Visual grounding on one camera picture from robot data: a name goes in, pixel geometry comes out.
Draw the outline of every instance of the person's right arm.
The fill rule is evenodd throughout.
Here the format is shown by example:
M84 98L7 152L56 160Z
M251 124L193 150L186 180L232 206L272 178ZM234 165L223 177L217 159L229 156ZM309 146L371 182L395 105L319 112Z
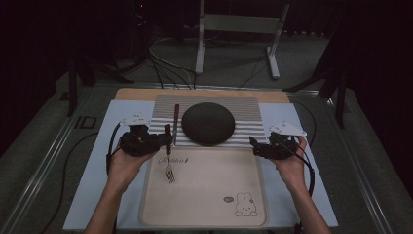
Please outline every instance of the person's right arm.
M303 157L303 150L307 146L307 141L298 136L299 147L297 155ZM277 167L282 180L291 194L295 209L300 216L301 223L306 234L331 233L324 218L319 213L310 193L307 189L304 178L304 163L295 156L284 160L271 160Z

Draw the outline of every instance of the cartoon bunny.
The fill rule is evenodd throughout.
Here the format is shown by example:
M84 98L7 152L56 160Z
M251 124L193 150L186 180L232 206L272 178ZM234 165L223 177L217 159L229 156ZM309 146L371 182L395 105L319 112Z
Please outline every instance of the cartoon bunny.
M250 193L237 194L236 216L257 216L256 207Z

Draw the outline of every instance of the dark background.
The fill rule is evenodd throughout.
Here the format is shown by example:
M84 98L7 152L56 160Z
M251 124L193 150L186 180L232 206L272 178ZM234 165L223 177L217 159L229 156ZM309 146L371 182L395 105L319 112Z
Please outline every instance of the dark background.
M86 55L116 65L127 57L117 43L125 32L139 25L130 12L131 1L1 1L1 148L9 147L41 106L55 92L55 81L70 58L82 63ZM197 1L133 1L149 23L176 38L184 38L183 25L198 23ZM267 16L235 1L233 14ZM206 10L227 12L229 1L207 1ZM346 67L347 86L381 140L406 188L409 179L408 136L410 124L411 69L413 67L412 3L407 0L296 0L285 23L285 34L305 32L330 38L316 73L332 66ZM133 56L144 57L150 30L140 30L141 45ZM94 83L87 68L82 79Z

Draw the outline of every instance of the knife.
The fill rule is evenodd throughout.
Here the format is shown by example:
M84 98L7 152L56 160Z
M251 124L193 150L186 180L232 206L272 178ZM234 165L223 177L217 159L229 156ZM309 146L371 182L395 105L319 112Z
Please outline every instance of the knife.
M179 104L175 105L173 113L173 146L176 146L176 135L178 133Z

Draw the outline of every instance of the placemat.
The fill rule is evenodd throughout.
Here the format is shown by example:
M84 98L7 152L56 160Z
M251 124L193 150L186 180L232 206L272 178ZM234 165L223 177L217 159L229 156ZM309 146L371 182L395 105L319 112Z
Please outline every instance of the placemat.
M150 161L140 209L147 226L260 227L267 211L261 171L251 149L174 147L176 182L165 176L166 152Z
M158 95L151 118L150 133L161 134L165 124L173 124L173 111L179 104L179 120L176 145L199 146L192 142L181 128L181 119L185 111L194 104L201 102L218 103L231 111L234 115L236 126L233 135L225 142L216 146L223 147L251 147L249 136L259 142L266 142L261 112L256 97L204 97L204 96L167 96Z

